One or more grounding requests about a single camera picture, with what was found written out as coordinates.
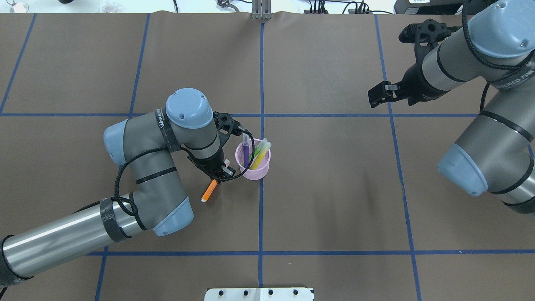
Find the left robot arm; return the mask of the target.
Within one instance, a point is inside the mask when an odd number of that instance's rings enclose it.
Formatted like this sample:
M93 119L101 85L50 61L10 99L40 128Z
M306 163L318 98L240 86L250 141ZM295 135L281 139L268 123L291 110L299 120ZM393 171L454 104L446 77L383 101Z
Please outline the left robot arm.
M214 110L206 95L180 88L162 108L108 127L104 144L119 166L113 191L61 219L1 240L1 288L21 284L58 265L121 243L146 230L165 236L194 214L172 154L185 152L209 179L229 181L224 145L242 126Z

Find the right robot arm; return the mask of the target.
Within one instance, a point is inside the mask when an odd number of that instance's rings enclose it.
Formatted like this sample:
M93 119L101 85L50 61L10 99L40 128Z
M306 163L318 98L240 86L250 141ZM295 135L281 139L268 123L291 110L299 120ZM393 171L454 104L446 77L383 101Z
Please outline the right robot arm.
M525 149L535 133L535 4L496 0L472 17L467 5L458 27L427 19L400 32L400 42L413 44L416 61L399 82L371 88L369 104L406 99L415 105L483 78L479 113L437 170L470 196L489 192L516 213L533 216L534 156Z

